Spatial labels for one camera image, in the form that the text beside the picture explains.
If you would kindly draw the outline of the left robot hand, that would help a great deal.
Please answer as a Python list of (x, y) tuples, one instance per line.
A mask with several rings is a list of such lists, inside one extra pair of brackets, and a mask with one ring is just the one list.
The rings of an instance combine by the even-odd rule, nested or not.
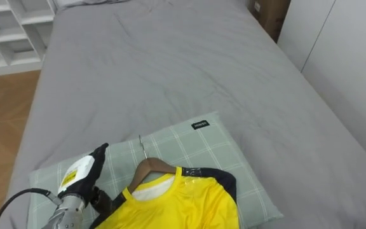
[(74, 196), (80, 199), (85, 207), (90, 204), (100, 214), (110, 212), (111, 198), (96, 186), (104, 166), (108, 146), (108, 143), (104, 143), (67, 169), (58, 189), (60, 199)]

